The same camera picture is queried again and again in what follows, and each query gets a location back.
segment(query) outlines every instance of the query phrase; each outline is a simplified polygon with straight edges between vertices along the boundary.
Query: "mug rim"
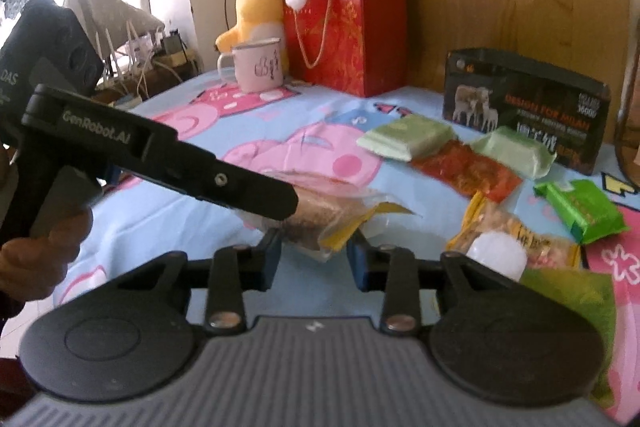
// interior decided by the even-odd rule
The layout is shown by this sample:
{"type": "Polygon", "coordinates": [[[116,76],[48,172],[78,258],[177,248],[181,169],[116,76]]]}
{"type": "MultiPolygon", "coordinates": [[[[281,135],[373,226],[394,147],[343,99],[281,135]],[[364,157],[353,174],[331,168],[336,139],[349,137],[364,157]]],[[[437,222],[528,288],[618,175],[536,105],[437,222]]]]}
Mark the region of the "mug rim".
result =
{"type": "Polygon", "coordinates": [[[271,46],[273,44],[280,44],[280,37],[270,37],[268,39],[260,39],[259,41],[242,42],[232,46],[232,50],[248,50],[251,48],[261,48],[263,46],[271,46]]]}

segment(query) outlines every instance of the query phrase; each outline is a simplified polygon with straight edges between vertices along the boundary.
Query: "bed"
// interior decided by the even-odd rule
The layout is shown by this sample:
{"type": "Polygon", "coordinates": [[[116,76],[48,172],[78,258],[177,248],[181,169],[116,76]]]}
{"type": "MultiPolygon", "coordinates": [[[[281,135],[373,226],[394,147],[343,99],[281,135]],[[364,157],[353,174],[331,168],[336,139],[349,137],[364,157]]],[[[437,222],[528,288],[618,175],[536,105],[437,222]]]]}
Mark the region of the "bed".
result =
{"type": "MultiPolygon", "coordinates": [[[[369,100],[302,84],[244,95],[235,84],[223,84],[217,73],[206,73],[133,112],[174,126],[180,139],[253,170],[313,171],[386,192],[415,215],[373,220],[364,230],[370,241],[401,245],[420,258],[437,259],[446,242],[459,232],[468,200],[405,164],[383,162],[357,147],[356,140],[365,131],[402,115],[416,112],[439,118],[441,111],[441,95],[415,87],[369,100]]],[[[455,130],[463,140],[477,134],[460,126],[455,130]]],[[[576,172],[560,166],[549,174],[554,180],[577,177],[576,172]]],[[[640,219],[636,217],[640,194],[625,184],[610,146],[603,147],[592,179],[607,190],[612,201],[623,205],[630,224],[640,219]]],[[[533,230],[569,237],[550,207],[534,197],[531,182],[525,181],[504,204],[533,230]]],[[[254,245],[261,237],[231,210],[137,179],[105,197],[94,208],[94,215],[92,233],[54,293],[56,305],[167,251],[182,250],[190,259],[206,259],[218,248],[254,245]]],[[[636,326],[640,304],[634,300],[634,291],[640,290],[636,286],[640,261],[631,252],[616,258],[607,257],[604,249],[591,249],[588,255],[595,264],[604,259],[600,269],[612,273],[616,285],[618,331],[611,373],[616,406],[610,413],[626,422],[640,409],[636,326]]],[[[422,293],[424,320],[436,321],[433,295],[422,293]]],[[[367,315],[376,321],[382,294],[358,292],[344,255],[321,264],[287,247],[271,291],[249,292],[245,302],[249,321],[270,314],[367,315]]],[[[199,322],[203,315],[204,291],[196,291],[188,319],[199,322]]]]}

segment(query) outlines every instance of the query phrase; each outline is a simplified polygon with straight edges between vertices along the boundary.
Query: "metal bolt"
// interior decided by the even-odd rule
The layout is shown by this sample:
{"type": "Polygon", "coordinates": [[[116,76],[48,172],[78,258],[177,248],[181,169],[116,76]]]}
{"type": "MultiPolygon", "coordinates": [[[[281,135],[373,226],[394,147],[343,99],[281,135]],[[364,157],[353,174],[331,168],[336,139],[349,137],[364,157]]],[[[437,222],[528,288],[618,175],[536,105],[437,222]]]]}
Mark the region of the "metal bolt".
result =
{"type": "Polygon", "coordinates": [[[220,174],[216,174],[213,181],[218,187],[224,187],[229,182],[229,179],[226,177],[226,174],[220,172],[220,174]]]}
{"type": "Polygon", "coordinates": [[[406,333],[415,329],[415,319],[411,315],[392,315],[386,320],[386,327],[391,331],[406,333]]]}
{"type": "Polygon", "coordinates": [[[230,330],[238,327],[242,318],[236,312],[218,312],[209,317],[209,324],[212,328],[219,330],[230,330]]]}

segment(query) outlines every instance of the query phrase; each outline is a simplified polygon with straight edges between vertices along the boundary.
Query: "black circular disc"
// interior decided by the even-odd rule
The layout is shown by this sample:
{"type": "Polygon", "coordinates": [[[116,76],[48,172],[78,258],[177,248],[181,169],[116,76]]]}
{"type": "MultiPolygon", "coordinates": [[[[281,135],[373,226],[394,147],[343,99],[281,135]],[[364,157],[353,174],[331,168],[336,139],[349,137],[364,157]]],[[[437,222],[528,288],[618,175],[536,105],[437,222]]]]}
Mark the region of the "black circular disc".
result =
{"type": "Polygon", "coordinates": [[[111,291],[87,294],[39,318],[25,333],[19,356],[47,393],[109,402],[167,382],[193,348],[189,323],[158,296],[111,291]]]}
{"type": "Polygon", "coordinates": [[[430,347],[455,384],[517,407],[585,396],[604,360],[587,320],[533,292],[485,291],[463,300],[434,325],[430,347]]]}

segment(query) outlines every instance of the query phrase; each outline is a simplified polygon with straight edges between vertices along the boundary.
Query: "human hand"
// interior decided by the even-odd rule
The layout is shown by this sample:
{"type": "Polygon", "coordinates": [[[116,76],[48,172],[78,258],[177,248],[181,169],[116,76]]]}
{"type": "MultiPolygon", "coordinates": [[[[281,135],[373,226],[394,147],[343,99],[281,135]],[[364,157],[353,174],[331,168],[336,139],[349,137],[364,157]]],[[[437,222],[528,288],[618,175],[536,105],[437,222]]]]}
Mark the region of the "human hand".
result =
{"type": "MultiPolygon", "coordinates": [[[[0,151],[0,188],[8,172],[8,156],[0,151]]],[[[12,239],[2,245],[0,291],[20,302],[50,296],[65,278],[68,263],[78,256],[92,224],[92,212],[85,210],[60,221],[47,237],[12,239]]]]}

